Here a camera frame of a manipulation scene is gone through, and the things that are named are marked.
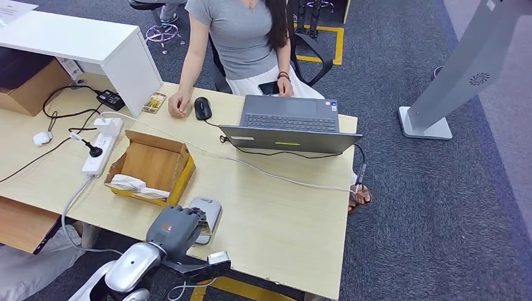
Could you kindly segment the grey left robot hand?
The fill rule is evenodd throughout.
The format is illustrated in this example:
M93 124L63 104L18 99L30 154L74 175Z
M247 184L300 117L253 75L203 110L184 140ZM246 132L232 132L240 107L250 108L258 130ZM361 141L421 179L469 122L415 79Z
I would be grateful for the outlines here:
M161 247L168 260L177 263L199 237L203 221L206 214L197 207L166 206L148 229L146 241Z

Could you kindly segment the person's right hand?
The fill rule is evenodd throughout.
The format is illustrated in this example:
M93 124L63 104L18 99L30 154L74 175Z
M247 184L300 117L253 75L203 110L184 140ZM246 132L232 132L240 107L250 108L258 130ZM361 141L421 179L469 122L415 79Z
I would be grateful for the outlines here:
M172 117L185 118L191 98L189 90L178 90L168 100L168 112Z

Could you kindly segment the person's left hand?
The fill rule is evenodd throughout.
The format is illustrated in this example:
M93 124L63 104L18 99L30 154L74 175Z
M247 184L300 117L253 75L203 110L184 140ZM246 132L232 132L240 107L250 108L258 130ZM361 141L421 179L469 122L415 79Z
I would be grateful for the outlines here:
M281 74L277 79L279 95L282 97L291 97L293 94L290 78L286 74Z

